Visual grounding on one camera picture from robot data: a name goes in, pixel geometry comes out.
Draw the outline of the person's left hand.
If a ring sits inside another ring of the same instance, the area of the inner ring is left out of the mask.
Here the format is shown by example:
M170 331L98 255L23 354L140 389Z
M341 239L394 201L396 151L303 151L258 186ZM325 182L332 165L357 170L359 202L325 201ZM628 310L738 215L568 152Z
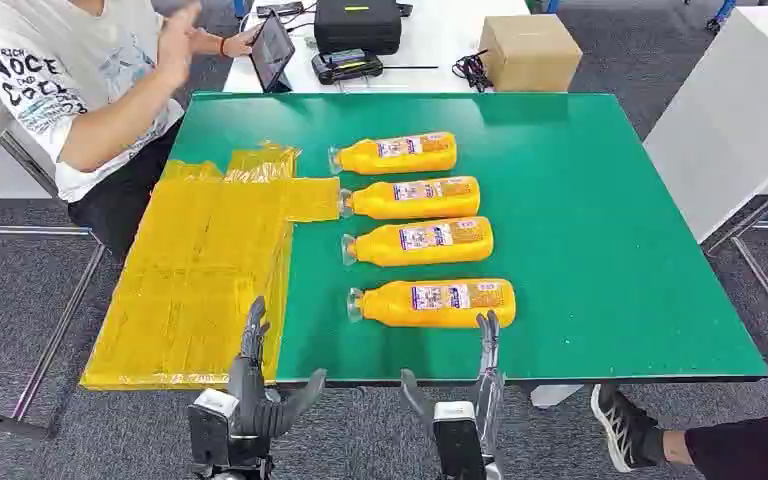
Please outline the person's left hand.
M239 58L250 55L252 46L261 30L261 25L238 32L236 35L221 40L220 54L227 58Z

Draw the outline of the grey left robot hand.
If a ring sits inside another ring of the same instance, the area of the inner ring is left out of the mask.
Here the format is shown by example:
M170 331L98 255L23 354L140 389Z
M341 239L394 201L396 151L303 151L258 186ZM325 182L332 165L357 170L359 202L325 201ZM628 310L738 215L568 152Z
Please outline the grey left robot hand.
M265 299L258 296L246 315L240 353L231 363L227 390L238 400L229 426L229 460L233 467L252 468L267 458L271 441L291 429L314 405L325 386L327 371L320 368L288 398L267 398L262 359L269 329L265 313Z

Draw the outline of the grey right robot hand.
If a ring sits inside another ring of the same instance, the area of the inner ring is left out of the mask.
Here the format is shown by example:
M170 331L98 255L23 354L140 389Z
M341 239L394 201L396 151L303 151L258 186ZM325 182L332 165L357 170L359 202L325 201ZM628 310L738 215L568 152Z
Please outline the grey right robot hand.
M505 378L498 369L500 323L494 311L479 313L481 356L473 397L433 402L419 389L415 374L400 371L400 390L430 432L439 457L438 479L501 479L497 432Z

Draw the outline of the person's right hand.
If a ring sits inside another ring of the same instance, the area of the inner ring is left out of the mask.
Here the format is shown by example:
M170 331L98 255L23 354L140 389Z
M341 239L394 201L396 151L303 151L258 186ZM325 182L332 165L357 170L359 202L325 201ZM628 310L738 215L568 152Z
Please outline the person's right hand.
M200 1L188 3L166 19L159 35L156 73L171 92L188 78L193 55L192 35L200 12Z

